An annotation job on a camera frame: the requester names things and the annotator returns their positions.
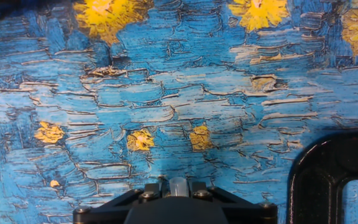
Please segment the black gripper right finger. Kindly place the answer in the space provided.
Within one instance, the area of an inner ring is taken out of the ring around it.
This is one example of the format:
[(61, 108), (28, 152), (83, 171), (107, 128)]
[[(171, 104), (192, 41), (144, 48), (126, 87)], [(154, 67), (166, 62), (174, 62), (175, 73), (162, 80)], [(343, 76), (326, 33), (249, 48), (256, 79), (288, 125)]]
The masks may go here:
[(228, 223), (278, 223), (278, 207), (274, 203), (251, 203), (222, 188), (207, 187), (204, 182), (191, 182), (189, 186), (192, 199), (204, 201), (217, 208)]

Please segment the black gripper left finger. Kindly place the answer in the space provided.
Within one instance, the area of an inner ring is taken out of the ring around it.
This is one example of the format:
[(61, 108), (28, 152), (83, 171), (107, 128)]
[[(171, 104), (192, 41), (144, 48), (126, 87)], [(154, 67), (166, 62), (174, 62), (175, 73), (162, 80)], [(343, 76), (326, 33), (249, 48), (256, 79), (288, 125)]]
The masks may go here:
[(124, 223), (132, 208), (164, 198), (167, 194), (168, 182), (145, 184), (143, 189), (129, 190), (99, 207), (81, 205), (75, 208), (73, 224)]

